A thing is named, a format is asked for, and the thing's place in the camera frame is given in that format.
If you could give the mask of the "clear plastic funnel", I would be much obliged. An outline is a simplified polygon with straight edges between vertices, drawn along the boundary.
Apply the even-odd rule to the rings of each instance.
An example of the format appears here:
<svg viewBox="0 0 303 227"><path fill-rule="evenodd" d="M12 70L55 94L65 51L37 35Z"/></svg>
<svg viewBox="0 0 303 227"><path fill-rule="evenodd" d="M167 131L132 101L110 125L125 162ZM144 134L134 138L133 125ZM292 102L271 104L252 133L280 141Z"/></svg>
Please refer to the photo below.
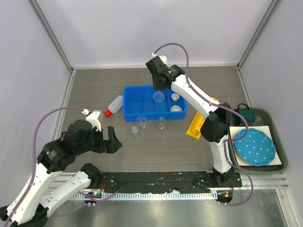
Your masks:
<svg viewBox="0 0 303 227"><path fill-rule="evenodd" d="M155 102L160 103L163 102L165 99L165 95L163 92L161 91L156 91L154 92L154 94L152 95L152 98Z"/></svg>

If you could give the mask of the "small white crucible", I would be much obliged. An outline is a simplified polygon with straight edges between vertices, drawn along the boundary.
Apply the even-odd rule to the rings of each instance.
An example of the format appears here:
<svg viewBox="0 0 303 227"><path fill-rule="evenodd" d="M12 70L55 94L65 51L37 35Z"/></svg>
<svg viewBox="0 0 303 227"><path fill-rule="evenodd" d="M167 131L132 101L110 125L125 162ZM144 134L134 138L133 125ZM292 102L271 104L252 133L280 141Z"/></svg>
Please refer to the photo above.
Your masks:
<svg viewBox="0 0 303 227"><path fill-rule="evenodd" d="M171 99L172 99L173 102L177 102L179 100L179 98L180 98L180 96L177 93L173 93L171 95Z"/></svg>

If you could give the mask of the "small glass bottle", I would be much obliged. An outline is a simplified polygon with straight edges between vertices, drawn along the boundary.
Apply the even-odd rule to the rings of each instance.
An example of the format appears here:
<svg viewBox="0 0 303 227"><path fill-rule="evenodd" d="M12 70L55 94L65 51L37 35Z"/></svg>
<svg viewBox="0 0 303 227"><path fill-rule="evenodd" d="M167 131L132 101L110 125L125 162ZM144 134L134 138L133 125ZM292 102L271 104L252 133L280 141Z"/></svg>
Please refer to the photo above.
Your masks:
<svg viewBox="0 0 303 227"><path fill-rule="evenodd" d="M134 125L131 127L131 136L134 140L139 139L140 137L140 129L138 126Z"/></svg>

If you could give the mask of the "white evaporating dish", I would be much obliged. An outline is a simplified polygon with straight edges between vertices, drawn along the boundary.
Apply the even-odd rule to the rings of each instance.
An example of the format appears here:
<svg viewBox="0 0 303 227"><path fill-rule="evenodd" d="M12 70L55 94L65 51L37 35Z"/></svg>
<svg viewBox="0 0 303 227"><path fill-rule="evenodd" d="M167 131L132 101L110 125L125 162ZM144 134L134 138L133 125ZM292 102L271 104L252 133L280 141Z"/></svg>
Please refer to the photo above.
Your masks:
<svg viewBox="0 0 303 227"><path fill-rule="evenodd" d="M171 112L181 112L182 108L178 105L173 105L170 109Z"/></svg>

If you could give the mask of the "blue plastic divided bin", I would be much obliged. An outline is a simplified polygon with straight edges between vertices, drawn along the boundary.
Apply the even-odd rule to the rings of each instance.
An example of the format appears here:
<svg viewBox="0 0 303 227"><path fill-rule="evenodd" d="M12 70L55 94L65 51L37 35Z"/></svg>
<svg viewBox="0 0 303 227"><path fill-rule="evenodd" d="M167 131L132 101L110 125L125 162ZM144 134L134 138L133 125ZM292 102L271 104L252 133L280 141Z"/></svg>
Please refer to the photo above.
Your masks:
<svg viewBox="0 0 303 227"><path fill-rule="evenodd" d="M187 102L180 97L177 102L173 102L171 95L172 90L163 90L165 95L163 102L157 103L153 100L152 95L156 92L153 85L127 86L124 88L123 115L127 122L135 122L139 115L147 117L148 121L157 120L164 117L167 120L184 119L187 113ZM181 112L171 112L173 105L182 108Z"/></svg>

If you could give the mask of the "glass beaker with spout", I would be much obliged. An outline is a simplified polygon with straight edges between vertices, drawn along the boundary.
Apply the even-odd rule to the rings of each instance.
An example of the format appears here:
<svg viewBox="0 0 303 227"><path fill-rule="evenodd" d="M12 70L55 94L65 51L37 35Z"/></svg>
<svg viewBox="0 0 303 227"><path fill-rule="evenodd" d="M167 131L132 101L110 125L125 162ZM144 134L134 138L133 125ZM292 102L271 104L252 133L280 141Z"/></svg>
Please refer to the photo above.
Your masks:
<svg viewBox="0 0 303 227"><path fill-rule="evenodd" d="M147 125L147 117L144 116L144 115L139 115L137 118L136 118L136 123L137 123L137 126L144 130L146 128L146 125Z"/></svg>

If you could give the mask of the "round glass flask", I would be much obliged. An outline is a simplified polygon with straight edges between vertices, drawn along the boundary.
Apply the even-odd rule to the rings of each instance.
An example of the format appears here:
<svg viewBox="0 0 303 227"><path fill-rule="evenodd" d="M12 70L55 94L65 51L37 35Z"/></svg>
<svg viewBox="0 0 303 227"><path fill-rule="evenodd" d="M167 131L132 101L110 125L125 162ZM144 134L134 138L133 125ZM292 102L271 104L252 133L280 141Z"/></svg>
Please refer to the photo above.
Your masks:
<svg viewBox="0 0 303 227"><path fill-rule="evenodd" d="M168 127L168 120L164 117L159 117L157 120L154 121L154 126L157 130L163 131Z"/></svg>

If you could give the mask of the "yellow test tube rack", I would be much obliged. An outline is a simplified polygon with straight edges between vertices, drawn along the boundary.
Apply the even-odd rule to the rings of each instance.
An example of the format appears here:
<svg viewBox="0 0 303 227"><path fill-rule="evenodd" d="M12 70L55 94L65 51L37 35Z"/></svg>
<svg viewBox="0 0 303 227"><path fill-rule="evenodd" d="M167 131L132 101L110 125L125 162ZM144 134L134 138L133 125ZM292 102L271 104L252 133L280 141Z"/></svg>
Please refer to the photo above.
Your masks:
<svg viewBox="0 0 303 227"><path fill-rule="evenodd" d="M205 119L202 117L202 115L197 112L190 124L190 126L188 127L187 131L186 131L186 135L199 140L201 137L201 132L200 129L203 126L205 122Z"/></svg>

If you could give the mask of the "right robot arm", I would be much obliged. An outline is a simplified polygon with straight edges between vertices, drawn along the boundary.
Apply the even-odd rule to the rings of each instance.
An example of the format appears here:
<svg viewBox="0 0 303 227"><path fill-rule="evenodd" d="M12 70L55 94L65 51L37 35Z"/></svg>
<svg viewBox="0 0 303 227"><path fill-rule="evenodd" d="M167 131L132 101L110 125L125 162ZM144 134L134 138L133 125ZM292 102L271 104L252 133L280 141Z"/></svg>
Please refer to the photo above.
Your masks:
<svg viewBox="0 0 303 227"><path fill-rule="evenodd" d="M171 89L204 118L200 132L211 147L214 182L220 187L226 186L234 173L227 142L231 121L230 105L212 99L195 85L179 66L168 67L159 56L152 58L145 65L152 75L155 90Z"/></svg>

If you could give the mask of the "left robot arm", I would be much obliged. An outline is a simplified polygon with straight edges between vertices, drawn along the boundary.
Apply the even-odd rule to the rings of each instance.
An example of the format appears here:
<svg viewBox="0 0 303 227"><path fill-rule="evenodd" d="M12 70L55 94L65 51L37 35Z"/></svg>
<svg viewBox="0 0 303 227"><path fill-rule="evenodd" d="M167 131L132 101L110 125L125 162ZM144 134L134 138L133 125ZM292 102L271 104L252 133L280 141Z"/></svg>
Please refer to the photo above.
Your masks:
<svg viewBox="0 0 303 227"><path fill-rule="evenodd" d="M72 123L57 140L44 145L27 185L8 206L1 207L0 219L13 227L42 227L68 198L89 187L95 189L102 179L101 171L86 163L68 182L48 193L50 185L86 152L113 154L122 147L114 127L108 127L108 139L103 138L99 126L85 120Z"/></svg>

